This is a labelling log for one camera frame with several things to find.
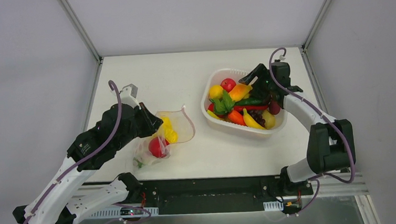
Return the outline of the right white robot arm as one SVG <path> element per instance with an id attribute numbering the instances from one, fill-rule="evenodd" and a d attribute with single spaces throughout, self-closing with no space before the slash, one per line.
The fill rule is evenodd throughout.
<path id="1" fill-rule="evenodd" d="M 332 176 L 334 170 L 350 168 L 349 179 L 336 179 L 346 184 L 353 182 L 356 151 L 351 122 L 324 113 L 290 81 L 290 66 L 286 62 L 271 63 L 268 67 L 259 64 L 238 81 L 252 86 L 252 97 L 270 96 L 276 100 L 282 110 L 294 115 L 309 132 L 306 157 L 280 171 L 279 194 L 293 195 L 318 177 Z"/>

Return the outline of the red toy apple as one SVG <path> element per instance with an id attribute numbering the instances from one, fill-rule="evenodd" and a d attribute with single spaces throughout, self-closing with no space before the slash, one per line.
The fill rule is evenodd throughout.
<path id="1" fill-rule="evenodd" d="M 228 93 L 236 86 L 236 82 L 234 79 L 226 78 L 221 83 L 220 86 L 227 91 Z"/>

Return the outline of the white toy radish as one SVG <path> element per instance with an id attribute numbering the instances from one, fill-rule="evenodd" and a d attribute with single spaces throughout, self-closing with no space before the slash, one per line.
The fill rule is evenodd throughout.
<path id="1" fill-rule="evenodd" d="M 133 152 L 133 166 L 134 169 L 141 169 L 145 166 L 151 166 L 162 161 L 162 158 L 155 157 L 148 148 L 149 143 L 140 143 Z"/>

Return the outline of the green toy leaf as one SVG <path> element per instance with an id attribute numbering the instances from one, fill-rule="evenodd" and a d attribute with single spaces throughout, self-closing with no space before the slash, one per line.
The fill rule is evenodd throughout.
<path id="1" fill-rule="evenodd" d="M 220 99 L 209 99 L 213 104 L 213 113 L 216 115 L 225 115 L 232 112 L 236 103 L 226 90 L 222 91 L 222 97 Z"/>

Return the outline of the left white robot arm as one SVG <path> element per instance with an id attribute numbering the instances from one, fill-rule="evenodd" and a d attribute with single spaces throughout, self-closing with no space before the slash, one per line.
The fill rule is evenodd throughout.
<path id="1" fill-rule="evenodd" d="M 134 107 L 111 106 L 93 128 L 77 136 L 57 174 L 40 196 L 31 204 L 13 210 L 17 223 L 79 224 L 108 205 L 124 200 L 136 203 L 141 196 L 141 184 L 130 172 L 117 175 L 98 192 L 77 199 L 73 195 L 124 146 L 137 137 L 152 136 L 162 123 L 143 103 Z"/>

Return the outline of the yellow toy pear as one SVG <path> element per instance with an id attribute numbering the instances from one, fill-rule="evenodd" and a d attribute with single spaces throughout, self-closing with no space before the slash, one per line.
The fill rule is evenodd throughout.
<path id="1" fill-rule="evenodd" d="M 262 112 L 262 118 L 264 120 L 264 128 L 272 129 L 276 125 L 275 116 L 271 114 L 269 111 L 264 110 Z"/>

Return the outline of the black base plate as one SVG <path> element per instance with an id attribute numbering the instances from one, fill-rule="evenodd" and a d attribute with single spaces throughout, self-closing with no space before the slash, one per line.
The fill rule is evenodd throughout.
<path id="1" fill-rule="evenodd" d="M 307 182 L 291 183 L 279 175 L 234 178 L 144 180 L 122 202 L 158 208 L 160 215 L 251 212 L 264 204 L 310 196 Z"/>

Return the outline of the yellow toy cabbage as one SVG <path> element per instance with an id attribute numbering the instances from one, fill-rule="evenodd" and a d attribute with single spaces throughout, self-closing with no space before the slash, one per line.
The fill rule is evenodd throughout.
<path id="1" fill-rule="evenodd" d="M 169 141 L 170 144 L 178 142 L 178 133 L 174 130 L 169 117 L 161 117 L 163 124 L 152 137 L 162 137 Z"/>

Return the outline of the dark toy grapes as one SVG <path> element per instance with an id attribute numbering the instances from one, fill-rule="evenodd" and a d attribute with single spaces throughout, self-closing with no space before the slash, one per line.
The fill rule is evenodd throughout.
<path id="1" fill-rule="evenodd" d="M 263 110 L 248 110 L 247 113 L 261 126 L 265 127 L 265 119 L 263 118 Z"/>

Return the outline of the orange toy mango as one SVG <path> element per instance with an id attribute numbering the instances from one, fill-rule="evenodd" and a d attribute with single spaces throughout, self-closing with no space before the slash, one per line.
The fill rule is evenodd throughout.
<path id="1" fill-rule="evenodd" d="M 238 102 L 242 100 L 252 90 L 251 85 L 237 84 L 228 95 L 232 100 Z"/>

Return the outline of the yellow toy banana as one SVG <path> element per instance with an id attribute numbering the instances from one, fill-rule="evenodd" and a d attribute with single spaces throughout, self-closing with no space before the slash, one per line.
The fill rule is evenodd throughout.
<path id="1" fill-rule="evenodd" d="M 266 130 L 263 126 L 261 126 L 256 120 L 248 113 L 246 109 L 243 109 L 243 121 L 245 122 L 246 126 Z"/>

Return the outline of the red toy tomato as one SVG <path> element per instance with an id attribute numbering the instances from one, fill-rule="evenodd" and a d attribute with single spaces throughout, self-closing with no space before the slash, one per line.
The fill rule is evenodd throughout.
<path id="1" fill-rule="evenodd" d="M 168 153 L 169 141 L 162 137 L 155 137 L 148 144 L 148 151 L 155 158 L 165 158 Z"/>

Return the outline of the white plastic basket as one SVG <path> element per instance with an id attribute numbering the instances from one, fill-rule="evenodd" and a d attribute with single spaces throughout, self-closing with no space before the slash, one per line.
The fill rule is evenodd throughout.
<path id="1" fill-rule="evenodd" d="M 275 126 L 270 130 L 260 130 L 252 127 L 246 127 L 242 125 L 237 125 L 231 122 L 222 121 L 215 119 L 207 113 L 207 108 L 210 105 L 209 101 L 209 89 L 221 83 L 224 78 L 232 78 L 238 81 L 240 78 L 245 77 L 249 71 L 237 70 L 232 68 L 223 68 L 214 71 L 207 80 L 204 94 L 201 99 L 201 109 L 202 113 L 207 119 L 209 126 L 215 130 L 222 131 L 224 133 L 235 135 L 243 138 L 251 139 L 266 139 L 271 137 L 274 133 L 280 131 L 287 123 L 288 112 L 281 110 L 275 116 Z"/>

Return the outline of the clear zip top bag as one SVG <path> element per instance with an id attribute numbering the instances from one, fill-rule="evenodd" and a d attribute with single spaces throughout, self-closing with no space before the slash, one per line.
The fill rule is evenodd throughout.
<path id="1" fill-rule="evenodd" d="M 150 137 L 139 138 L 132 152 L 134 170 L 156 165 L 176 153 L 181 144 L 191 141 L 196 134 L 191 118 L 182 106 L 178 111 L 158 111 L 162 125 Z"/>

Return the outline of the red toy bell pepper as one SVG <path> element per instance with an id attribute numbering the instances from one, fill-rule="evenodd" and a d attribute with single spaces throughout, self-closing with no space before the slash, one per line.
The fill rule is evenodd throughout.
<path id="1" fill-rule="evenodd" d="M 221 119 L 220 116 L 218 116 L 217 114 L 214 113 L 214 104 L 211 103 L 208 108 L 207 108 L 207 114 L 209 114 L 211 117 L 215 118 L 215 119 Z"/>

